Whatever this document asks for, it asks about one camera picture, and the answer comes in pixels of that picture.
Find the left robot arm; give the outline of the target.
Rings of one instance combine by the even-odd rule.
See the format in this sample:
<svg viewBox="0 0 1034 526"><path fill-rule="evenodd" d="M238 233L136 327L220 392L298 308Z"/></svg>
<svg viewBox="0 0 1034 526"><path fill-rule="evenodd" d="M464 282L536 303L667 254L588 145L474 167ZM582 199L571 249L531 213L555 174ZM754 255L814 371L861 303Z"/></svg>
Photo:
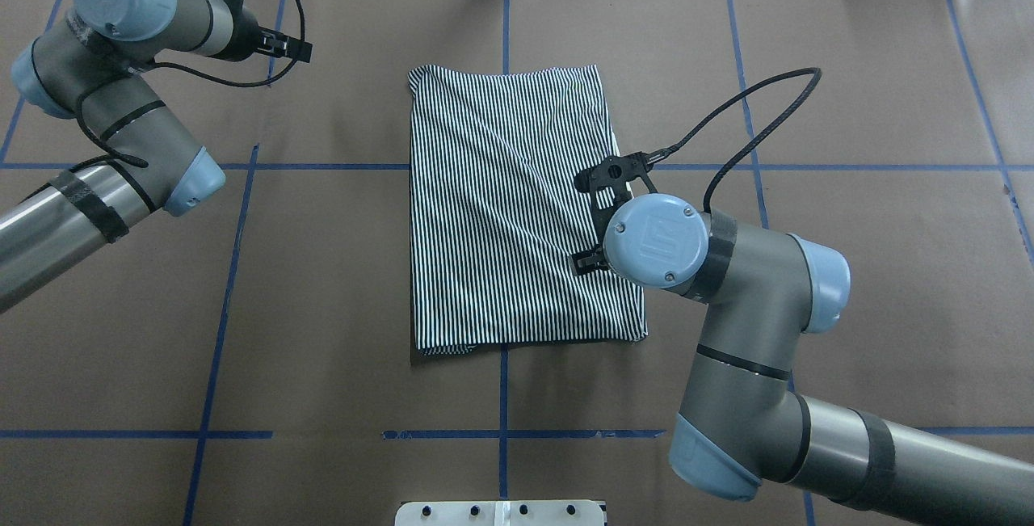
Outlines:
<svg viewBox="0 0 1034 526"><path fill-rule="evenodd" d="M261 54L308 62L305 30L264 27L245 0L73 0L19 54L19 95L74 120L100 155L53 176L2 217L1 308L8 311L152 213L180 217L225 186L225 172L144 80L172 69L215 82L160 53L239 62Z"/></svg>

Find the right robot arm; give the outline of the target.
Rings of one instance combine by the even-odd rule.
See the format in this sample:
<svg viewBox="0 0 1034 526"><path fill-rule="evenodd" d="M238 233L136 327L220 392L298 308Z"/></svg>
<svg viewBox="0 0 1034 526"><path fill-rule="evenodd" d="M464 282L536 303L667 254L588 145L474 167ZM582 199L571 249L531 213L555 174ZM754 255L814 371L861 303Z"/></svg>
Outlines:
<svg viewBox="0 0 1034 526"><path fill-rule="evenodd" d="M670 444L680 478L738 503L769 481L915 524L1030 525L1031 464L791 390L801 336L846 308L848 262L659 192L653 162L608 157L574 176L597 242L571 261L708 308Z"/></svg>

